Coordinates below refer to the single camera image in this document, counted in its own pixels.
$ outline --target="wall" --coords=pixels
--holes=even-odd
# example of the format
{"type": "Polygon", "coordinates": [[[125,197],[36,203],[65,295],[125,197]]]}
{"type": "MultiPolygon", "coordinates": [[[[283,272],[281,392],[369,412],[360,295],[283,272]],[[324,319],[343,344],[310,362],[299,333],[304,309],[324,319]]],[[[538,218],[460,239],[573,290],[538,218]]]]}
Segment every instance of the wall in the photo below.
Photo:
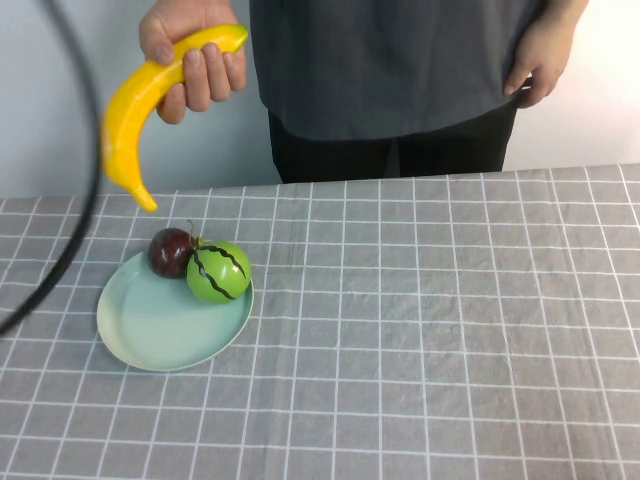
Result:
{"type": "Polygon", "coordinates": [[[506,169],[640,162],[638,18],[637,0],[591,0],[556,90],[518,116],[506,169]]]}
{"type": "MultiPolygon", "coordinates": [[[[97,74],[103,104],[143,61],[137,24],[151,0],[63,0],[97,74]]],[[[234,0],[249,24],[248,0],[234,0]]],[[[82,193],[88,132],[57,37],[34,2],[7,0],[0,15],[0,197],[82,193]]],[[[640,2],[591,0],[556,92],[518,116],[506,169],[640,161],[640,2]]],[[[180,126],[153,116],[141,142],[152,191],[278,181],[249,54],[249,85],[180,126]]]]}
{"type": "MultiPolygon", "coordinates": [[[[248,25],[248,1],[235,3],[239,21],[248,25]]],[[[60,4],[89,53],[104,106],[144,60],[138,23],[153,1],[60,4]]],[[[7,0],[2,12],[0,41],[11,47],[0,49],[0,65],[12,74],[0,79],[0,197],[82,193],[93,159],[69,63],[35,2],[7,0]]],[[[179,126],[150,118],[140,157],[151,191],[279,181],[250,45],[247,53],[248,87],[241,95],[205,114],[188,112],[179,126]]]]}

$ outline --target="green watermelon toy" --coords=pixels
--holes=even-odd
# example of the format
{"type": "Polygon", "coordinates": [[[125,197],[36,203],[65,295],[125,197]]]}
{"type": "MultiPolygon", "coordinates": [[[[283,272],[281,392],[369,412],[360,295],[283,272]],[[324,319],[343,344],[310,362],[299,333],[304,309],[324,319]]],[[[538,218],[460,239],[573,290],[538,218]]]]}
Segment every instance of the green watermelon toy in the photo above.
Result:
{"type": "Polygon", "coordinates": [[[195,249],[187,265],[191,292],[205,303],[225,304],[241,297],[251,282],[251,264],[238,246],[207,242],[195,249]]]}

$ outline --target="light blue plate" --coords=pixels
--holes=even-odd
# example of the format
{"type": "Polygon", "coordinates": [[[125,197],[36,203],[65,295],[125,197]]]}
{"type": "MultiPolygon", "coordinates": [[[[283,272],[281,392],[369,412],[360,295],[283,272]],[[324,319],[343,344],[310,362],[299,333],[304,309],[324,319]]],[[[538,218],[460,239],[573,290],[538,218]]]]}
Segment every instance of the light blue plate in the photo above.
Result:
{"type": "Polygon", "coordinates": [[[140,253],[109,279],[98,301],[98,331],[121,361],[155,372],[192,367],[235,340],[253,307],[253,284],[226,305],[196,299],[186,280],[154,274],[140,253]]]}

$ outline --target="black cable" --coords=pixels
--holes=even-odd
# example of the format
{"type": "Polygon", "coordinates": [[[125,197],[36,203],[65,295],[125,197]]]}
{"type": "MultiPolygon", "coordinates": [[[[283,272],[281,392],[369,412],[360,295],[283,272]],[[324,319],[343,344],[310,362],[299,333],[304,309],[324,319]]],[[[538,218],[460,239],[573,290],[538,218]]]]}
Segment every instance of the black cable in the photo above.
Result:
{"type": "Polygon", "coordinates": [[[78,220],[76,228],[69,239],[69,243],[42,283],[38,285],[35,291],[27,297],[15,312],[0,323],[0,337],[6,335],[10,330],[18,326],[20,322],[27,317],[27,315],[33,312],[33,310],[42,303],[47,295],[51,293],[51,290],[55,288],[62,276],[68,270],[71,262],[73,262],[74,257],[82,246],[82,242],[84,241],[89,226],[91,225],[91,219],[93,217],[97,197],[100,192],[100,182],[102,177],[100,109],[98,105],[98,94],[96,92],[95,83],[93,82],[89,62],[82,52],[82,48],[80,47],[80,43],[78,42],[73,28],[56,2],[54,0],[38,0],[38,3],[46,13],[47,17],[51,20],[51,23],[55,26],[56,30],[58,30],[58,34],[60,35],[73,63],[75,75],[77,76],[77,81],[79,82],[79,87],[83,96],[83,104],[86,108],[85,113],[87,116],[87,122],[91,127],[94,164],[88,197],[85,201],[85,205],[82,213],[80,214],[80,219],[78,220]]]}

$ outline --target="hand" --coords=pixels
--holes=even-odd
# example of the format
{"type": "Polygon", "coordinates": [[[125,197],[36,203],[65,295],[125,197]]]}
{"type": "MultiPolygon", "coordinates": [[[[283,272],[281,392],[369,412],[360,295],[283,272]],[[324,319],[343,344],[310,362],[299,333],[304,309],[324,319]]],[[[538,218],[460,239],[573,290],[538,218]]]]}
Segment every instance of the hand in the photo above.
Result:
{"type": "Polygon", "coordinates": [[[569,62],[575,27],[543,16],[525,31],[504,90],[506,95],[512,95],[531,74],[532,86],[523,90],[520,108],[532,107],[553,92],[569,62]]]}
{"type": "MultiPolygon", "coordinates": [[[[202,29],[237,24],[230,0],[157,0],[140,23],[140,47],[147,59],[169,65],[175,59],[173,44],[202,29]]],[[[205,112],[210,102],[224,102],[232,91],[244,89],[247,60],[244,48],[224,55],[210,43],[184,57],[183,84],[171,87],[158,105],[160,118],[180,123],[189,107],[205,112]]]]}

